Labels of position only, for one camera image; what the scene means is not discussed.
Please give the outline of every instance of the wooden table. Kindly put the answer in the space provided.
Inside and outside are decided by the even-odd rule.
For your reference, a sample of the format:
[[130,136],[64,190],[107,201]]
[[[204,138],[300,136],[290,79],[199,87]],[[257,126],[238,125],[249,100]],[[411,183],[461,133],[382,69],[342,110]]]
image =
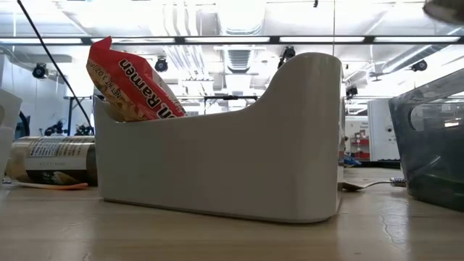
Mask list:
[[[348,181],[401,176],[350,169]],[[345,193],[339,214],[281,225],[103,202],[95,189],[0,190],[0,260],[464,260],[464,215],[404,188]]]

